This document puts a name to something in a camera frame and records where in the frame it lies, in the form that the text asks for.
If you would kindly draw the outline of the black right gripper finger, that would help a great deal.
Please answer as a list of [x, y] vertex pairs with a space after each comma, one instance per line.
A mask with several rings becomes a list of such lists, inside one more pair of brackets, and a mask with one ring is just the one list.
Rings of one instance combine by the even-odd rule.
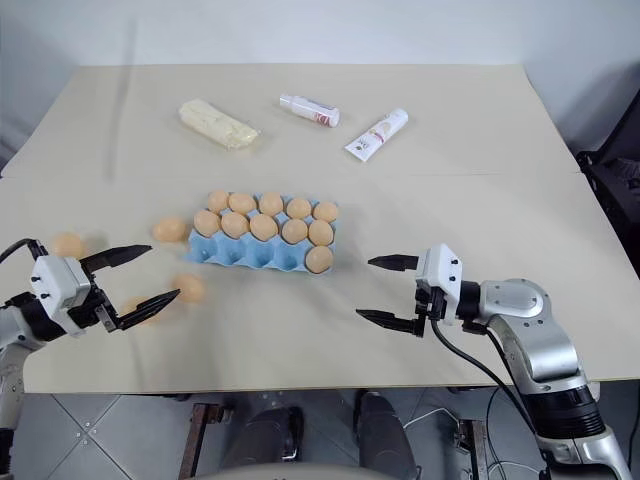
[[408, 333], [416, 337], [422, 338], [425, 330], [425, 316], [419, 315], [414, 319], [402, 319], [396, 317], [391, 312], [372, 310], [372, 309], [356, 309], [356, 313], [384, 329]]
[[416, 270], [419, 257], [404, 254], [377, 256], [367, 261], [369, 265], [391, 271]]

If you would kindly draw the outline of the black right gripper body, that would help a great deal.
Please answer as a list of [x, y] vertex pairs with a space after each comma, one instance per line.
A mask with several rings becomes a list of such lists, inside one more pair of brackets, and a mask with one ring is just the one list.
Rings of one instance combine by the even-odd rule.
[[423, 337], [427, 323], [438, 322], [446, 314], [445, 292], [440, 287], [431, 287], [424, 282], [416, 283], [415, 314], [413, 334]]

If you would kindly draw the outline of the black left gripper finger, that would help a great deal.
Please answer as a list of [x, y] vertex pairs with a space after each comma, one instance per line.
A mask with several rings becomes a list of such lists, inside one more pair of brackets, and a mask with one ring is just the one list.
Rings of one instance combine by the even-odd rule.
[[80, 265], [85, 273], [90, 275], [106, 267], [115, 268], [128, 263], [151, 249], [150, 245], [114, 247], [81, 259]]
[[116, 319], [116, 328], [119, 330], [128, 330], [156, 316], [173, 300], [175, 300], [180, 293], [180, 289], [175, 289], [137, 304], [133, 311], [123, 316], [119, 316]]

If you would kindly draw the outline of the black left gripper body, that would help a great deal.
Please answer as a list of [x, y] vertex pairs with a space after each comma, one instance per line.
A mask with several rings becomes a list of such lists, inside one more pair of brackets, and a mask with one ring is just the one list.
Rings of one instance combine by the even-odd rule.
[[83, 271], [66, 300], [66, 312], [77, 329], [101, 324], [108, 332], [120, 327], [117, 311], [107, 294], [95, 282], [95, 275]]

